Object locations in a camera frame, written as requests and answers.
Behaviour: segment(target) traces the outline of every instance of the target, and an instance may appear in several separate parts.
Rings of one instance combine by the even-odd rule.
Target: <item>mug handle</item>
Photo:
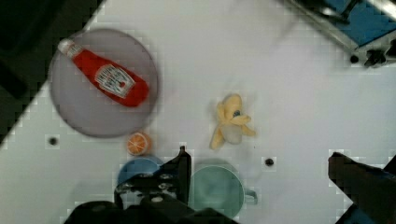
[[[245,195],[248,196],[248,197],[253,198],[253,201],[252,200],[246,200],[247,203],[249,203],[249,204],[257,204],[258,203],[259,199],[257,198],[256,191],[251,190],[251,189],[246,189]]]

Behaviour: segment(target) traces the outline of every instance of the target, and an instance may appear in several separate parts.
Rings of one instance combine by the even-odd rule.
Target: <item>blue cup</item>
[[[234,218],[244,203],[258,203],[256,192],[243,186],[238,171],[227,161],[211,159],[195,167],[190,187],[191,208],[199,211],[211,207]]]
[[[120,169],[118,184],[138,174],[153,174],[158,171],[163,162],[155,156],[136,157],[125,163]]]

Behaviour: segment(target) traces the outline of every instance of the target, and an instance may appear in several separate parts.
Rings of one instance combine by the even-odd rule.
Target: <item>black hole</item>
[[[49,144],[52,145],[52,146],[58,145],[58,139],[56,137],[51,137],[49,139]]]
[[[350,60],[351,63],[358,63],[359,62],[359,58],[356,55],[352,55],[349,60]]]
[[[274,160],[273,160],[273,159],[267,159],[267,160],[265,160],[265,165],[267,165],[267,166],[272,166],[272,165],[274,165]]]

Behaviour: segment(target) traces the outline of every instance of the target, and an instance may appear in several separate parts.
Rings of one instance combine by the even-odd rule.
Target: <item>bottle label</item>
[[[102,66],[96,73],[95,80],[101,89],[121,98],[125,98],[134,86],[134,80],[124,70],[111,64]]]
[[[80,45],[72,45],[69,50],[67,51],[67,57],[73,59],[76,57],[78,54],[82,52],[82,46]]]

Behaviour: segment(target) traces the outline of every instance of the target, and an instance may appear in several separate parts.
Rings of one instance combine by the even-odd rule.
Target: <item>bottle cap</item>
[[[62,53],[62,54],[67,54],[67,51],[70,49],[70,47],[72,45],[74,45],[75,42],[71,39],[63,39],[61,40],[61,42],[59,42],[58,44],[58,50]]]

